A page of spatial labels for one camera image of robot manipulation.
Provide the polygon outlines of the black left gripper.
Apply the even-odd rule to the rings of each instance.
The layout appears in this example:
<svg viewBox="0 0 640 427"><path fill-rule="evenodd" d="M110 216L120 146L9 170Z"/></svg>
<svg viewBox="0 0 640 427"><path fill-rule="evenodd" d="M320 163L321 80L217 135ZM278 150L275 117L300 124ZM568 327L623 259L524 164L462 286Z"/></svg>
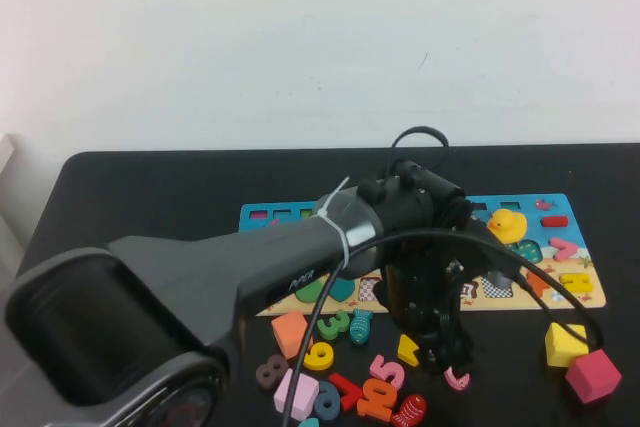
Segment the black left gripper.
<svg viewBox="0 0 640 427"><path fill-rule="evenodd" d="M461 320L463 285L473 276L475 240L466 234L394 234L384 239L382 304L419 346L431 375L443 372L441 347L450 367L469 370L473 340Z"/></svg>

